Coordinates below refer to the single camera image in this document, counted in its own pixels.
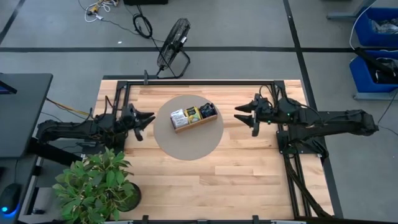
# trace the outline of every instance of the round gray mat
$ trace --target round gray mat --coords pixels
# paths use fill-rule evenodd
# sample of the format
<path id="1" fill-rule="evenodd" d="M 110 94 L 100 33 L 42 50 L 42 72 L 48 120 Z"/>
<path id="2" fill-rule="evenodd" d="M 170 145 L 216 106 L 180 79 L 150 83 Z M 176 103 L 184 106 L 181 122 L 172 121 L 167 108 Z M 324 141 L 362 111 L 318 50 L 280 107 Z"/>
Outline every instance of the round gray mat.
<path id="1" fill-rule="evenodd" d="M 182 95 L 172 98 L 158 111 L 154 124 L 157 144 L 170 156 L 182 160 L 194 160 L 211 153 L 223 136 L 224 124 L 217 109 L 217 120 L 175 133 L 170 114 L 179 109 L 200 107 L 210 101 L 200 96 Z"/>

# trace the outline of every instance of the table leg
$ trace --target table leg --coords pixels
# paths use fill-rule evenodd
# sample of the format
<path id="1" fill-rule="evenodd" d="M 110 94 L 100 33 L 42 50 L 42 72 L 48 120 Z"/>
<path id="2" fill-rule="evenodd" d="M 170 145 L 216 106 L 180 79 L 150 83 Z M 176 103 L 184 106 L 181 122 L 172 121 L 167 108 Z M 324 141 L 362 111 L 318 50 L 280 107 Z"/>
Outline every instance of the table leg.
<path id="1" fill-rule="evenodd" d="M 354 12 L 330 12 L 326 16 L 327 19 L 356 19 L 362 12 L 362 8 L 367 8 L 376 0 L 363 0 L 361 5 Z"/>
<path id="2" fill-rule="evenodd" d="M 81 161 L 82 158 L 70 152 L 59 149 L 49 144 L 41 144 L 36 138 L 32 138 L 29 144 L 29 153 L 36 154 L 44 159 L 49 159 L 59 164 L 70 166 L 72 162 Z"/>

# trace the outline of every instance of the computer monitor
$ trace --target computer monitor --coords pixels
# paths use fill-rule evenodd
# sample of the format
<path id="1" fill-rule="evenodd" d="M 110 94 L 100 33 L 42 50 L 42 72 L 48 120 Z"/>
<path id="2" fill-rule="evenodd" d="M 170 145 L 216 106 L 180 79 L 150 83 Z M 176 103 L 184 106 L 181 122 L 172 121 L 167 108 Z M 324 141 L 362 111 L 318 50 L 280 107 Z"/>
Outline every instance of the computer monitor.
<path id="1" fill-rule="evenodd" d="M 0 80 L 0 94 L 16 94 L 17 90 Z"/>

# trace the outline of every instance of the plant pot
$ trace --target plant pot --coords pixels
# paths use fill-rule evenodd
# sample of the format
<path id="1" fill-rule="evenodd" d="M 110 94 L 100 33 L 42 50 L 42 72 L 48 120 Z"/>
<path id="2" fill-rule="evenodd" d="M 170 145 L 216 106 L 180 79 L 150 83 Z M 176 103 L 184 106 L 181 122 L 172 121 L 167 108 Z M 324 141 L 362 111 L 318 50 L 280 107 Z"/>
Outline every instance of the plant pot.
<path id="1" fill-rule="evenodd" d="M 131 183 L 131 184 L 134 187 L 134 189 L 136 190 L 136 192 L 135 192 L 136 194 L 134 197 L 132 197 L 132 199 L 127 200 L 128 209 L 125 211 L 119 210 L 120 212 L 128 212 L 128 211 L 135 209 L 139 205 L 139 202 L 141 201 L 141 190 L 135 183 Z"/>

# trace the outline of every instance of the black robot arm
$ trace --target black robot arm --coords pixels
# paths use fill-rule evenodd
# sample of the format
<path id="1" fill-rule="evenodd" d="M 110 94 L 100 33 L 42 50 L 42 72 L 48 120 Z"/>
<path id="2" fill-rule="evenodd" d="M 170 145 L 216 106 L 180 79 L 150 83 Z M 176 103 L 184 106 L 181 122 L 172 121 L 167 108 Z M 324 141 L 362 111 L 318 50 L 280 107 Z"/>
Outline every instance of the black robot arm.
<path id="1" fill-rule="evenodd" d="M 369 136 L 379 130 L 372 115 L 363 110 L 315 111 L 304 106 L 287 97 L 282 97 L 273 106 L 267 98 L 256 94 L 252 102 L 235 107 L 252 115 L 236 114 L 234 117 L 253 128 L 252 136 L 258 135 L 260 122 L 294 126 L 291 141 L 341 133 Z"/>
<path id="2" fill-rule="evenodd" d="M 41 143 L 59 138 L 86 139 L 97 141 L 108 148 L 117 147 L 124 142 L 129 130 L 134 130 L 138 141 L 142 141 L 140 131 L 155 119 L 153 113 L 143 113 L 135 109 L 133 104 L 122 108 L 121 117 L 113 114 L 101 114 L 87 117 L 82 123 L 56 122 L 48 120 L 38 125 L 36 134 Z"/>

